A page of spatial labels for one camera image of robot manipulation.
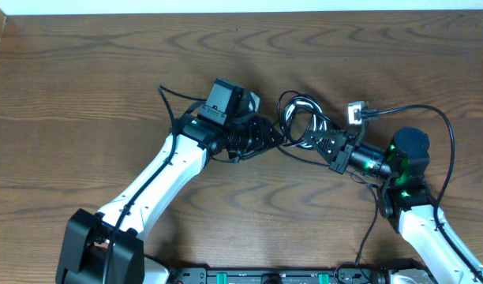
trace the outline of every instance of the white backdrop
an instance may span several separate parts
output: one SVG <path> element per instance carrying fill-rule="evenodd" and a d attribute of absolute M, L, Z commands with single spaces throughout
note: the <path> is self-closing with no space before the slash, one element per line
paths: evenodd
<path fill-rule="evenodd" d="M 7 15 L 483 9 L 483 0 L 0 0 Z"/>

